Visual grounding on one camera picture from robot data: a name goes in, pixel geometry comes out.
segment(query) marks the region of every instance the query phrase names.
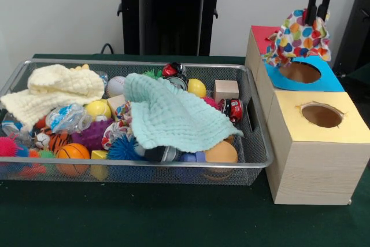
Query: yellow washcloth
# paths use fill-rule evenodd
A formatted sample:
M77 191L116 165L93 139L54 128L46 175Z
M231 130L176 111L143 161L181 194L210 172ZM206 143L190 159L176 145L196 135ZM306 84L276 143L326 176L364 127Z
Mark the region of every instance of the yellow washcloth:
M27 87L0 98L27 130L32 130L39 119L58 106L84 105L101 99L104 94L103 80L95 72L89 69L71 71L58 64L34 70Z

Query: metal basket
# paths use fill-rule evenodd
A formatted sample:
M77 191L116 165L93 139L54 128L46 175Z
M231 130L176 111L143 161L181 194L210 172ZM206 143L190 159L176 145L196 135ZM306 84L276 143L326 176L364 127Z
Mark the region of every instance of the metal basket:
M67 68L89 64L93 71L105 71L113 76L127 76L151 69L162 69L165 63L83 61L83 60L31 60L21 63L13 72L0 95L27 88L33 70L51 64ZM251 185L261 170L273 160L271 142L251 72L240 65L185 64L187 76L204 82L212 95L215 79L236 80L239 98L243 102L244 117L237 126L244 137L235 137L238 163L151 163L123 160L79 160L56 158L0 157L0 179L47 180L75 182L124 183L186 183L198 185ZM37 168L44 166L45 174Z

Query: mint green washcloth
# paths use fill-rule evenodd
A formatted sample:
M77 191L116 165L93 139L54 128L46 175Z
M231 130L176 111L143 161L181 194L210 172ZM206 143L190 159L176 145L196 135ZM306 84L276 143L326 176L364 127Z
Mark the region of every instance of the mint green washcloth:
M184 152L208 150L231 134L243 135L229 118L168 80L137 73L126 77L132 132L144 149L172 146Z

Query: round hole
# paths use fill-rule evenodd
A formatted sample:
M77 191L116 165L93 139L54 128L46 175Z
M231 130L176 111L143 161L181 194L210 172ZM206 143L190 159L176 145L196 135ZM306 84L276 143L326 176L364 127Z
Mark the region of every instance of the round hole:
M307 120L319 127L336 127L342 122L342 114L335 108L325 104L310 104L302 108Z
M279 71L287 79L302 83L312 83L321 78L317 68L304 62L292 62L287 67L280 67Z

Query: small basketball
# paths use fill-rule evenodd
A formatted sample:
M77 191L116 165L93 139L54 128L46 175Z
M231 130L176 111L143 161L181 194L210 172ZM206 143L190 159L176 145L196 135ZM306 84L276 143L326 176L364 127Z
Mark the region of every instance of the small basketball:
M56 158L90 159L90 153L85 146L77 143L71 143L60 148ZM65 176L79 176L88 169L88 165L57 164L57 169L60 173L62 173Z

